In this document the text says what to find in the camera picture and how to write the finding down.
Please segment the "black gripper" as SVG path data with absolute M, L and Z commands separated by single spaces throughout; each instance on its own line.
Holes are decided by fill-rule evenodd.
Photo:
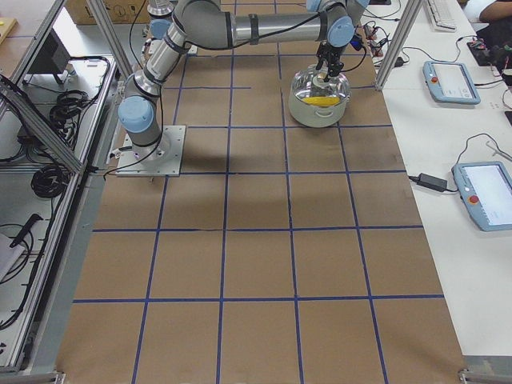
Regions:
M 320 70 L 324 63 L 327 65 L 326 82 L 336 78 L 342 72 L 343 63 L 340 61 L 342 53 L 343 47 L 332 46 L 328 42 L 320 42 L 316 53 L 318 63 L 315 69 Z

